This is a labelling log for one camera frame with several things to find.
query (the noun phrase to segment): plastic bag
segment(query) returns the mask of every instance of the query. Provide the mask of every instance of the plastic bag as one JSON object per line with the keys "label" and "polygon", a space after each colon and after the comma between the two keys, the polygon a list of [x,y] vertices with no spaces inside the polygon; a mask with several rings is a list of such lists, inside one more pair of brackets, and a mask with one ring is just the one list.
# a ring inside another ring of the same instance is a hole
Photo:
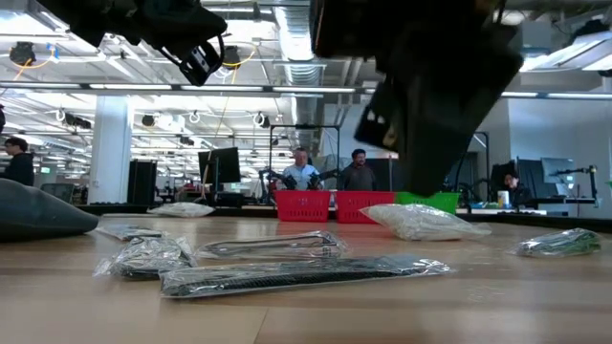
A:
{"label": "plastic bag", "polygon": [[99,226],[96,230],[122,241],[130,241],[141,237],[161,238],[165,236],[165,233],[162,231],[136,225],[106,225]]}
{"label": "plastic bag", "polygon": [[196,267],[186,238],[135,238],[117,255],[102,259],[94,277],[115,275],[127,279],[158,279],[162,272]]}
{"label": "plastic bag", "polygon": [[338,258],[348,246],[336,235],[314,231],[249,240],[232,240],[199,247],[200,258]]}
{"label": "plastic bag", "polygon": [[438,261],[390,255],[180,269],[161,279],[163,296],[192,298],[448,272],[452,270]]}
{"label": "plastic bag", "polygon": [[149,214],[164,216],[196,218],[207,216],[213,211],[214,208],[210,206],[181,202],[175,204],[164,204],[155,209],[148,209],[146,212],[148,212]]}
{"label": "plastic bag", "polygon": [[378,204],[361,212],[404,240],[460,240],[491,234],[489,229],[424,204]]}
{"label": "plastic bag", "polygon": [[510,253],[526,257],[569,257],[601,250],[602,237],[590,230],[575,228],[524,241]]}

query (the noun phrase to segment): man in blue shirt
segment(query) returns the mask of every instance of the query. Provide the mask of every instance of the man in blue shirt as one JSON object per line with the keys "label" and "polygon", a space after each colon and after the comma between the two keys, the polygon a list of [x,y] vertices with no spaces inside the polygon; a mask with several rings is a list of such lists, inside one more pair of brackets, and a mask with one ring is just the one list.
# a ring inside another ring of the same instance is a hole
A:
{"label": "man in blue shirt", "polygon": [[[308,153],[306,153],[306,149],[302,147],[296,148],[294,151],[294,159],[295,164],[285,168],[283,171],[283,176],[294,177],[295,181],[297,182],[295,190],[307,190],[310,176],[313,173],[318,174],[318,171],[314,166],[308,164]],[[323,182],[321,182],[318,188],[323,188]]]}

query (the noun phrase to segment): air duct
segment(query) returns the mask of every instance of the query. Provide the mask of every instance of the air duct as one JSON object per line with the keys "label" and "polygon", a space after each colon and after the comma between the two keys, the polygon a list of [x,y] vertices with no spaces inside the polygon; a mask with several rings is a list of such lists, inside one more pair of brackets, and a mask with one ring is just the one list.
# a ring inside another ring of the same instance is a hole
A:
{"label": "air duct", "polygon": [[[315,56],[311,51],[310,24],[308,7],[278,7],[274,14],[279,25],[279,41],[282,57],[287,61],[311,61]],[[285,66],[287,82],[295,86],[319,86],[321,73],[318,66]],[[315,124],[317,111],[316,97],[293,97],[292,117],[294,124]],[[311,148],[314,131],[297,131],[299,145]]]}

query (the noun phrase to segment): green packaged item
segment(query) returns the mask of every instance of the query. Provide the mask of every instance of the green packaged item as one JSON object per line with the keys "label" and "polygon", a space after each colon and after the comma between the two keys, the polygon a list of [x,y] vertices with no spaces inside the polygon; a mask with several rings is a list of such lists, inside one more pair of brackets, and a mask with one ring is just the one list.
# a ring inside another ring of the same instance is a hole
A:
{"label": "green packaged item", "polygon": [[526,257],[569,257],[590,254],[601,249],[601,236],[575,228],[538,236],[518,244],[512,254]]}

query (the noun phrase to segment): red plastic basket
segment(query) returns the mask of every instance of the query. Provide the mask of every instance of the red plastic basket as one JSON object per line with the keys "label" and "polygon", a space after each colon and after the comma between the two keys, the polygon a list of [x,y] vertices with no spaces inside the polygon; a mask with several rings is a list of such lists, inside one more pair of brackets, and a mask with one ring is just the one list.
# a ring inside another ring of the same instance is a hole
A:
{"label": "red plastic basket", "polygon": [[327,222],[331,197],[330,191],[275,191],[278,219],[294,222]]}
{"label": "red plastic basket", "polygon": [[395,192],[338,191],[336,193],[336,215],[341,224],[375,224],[360,209],[376,204],[393,204]]}

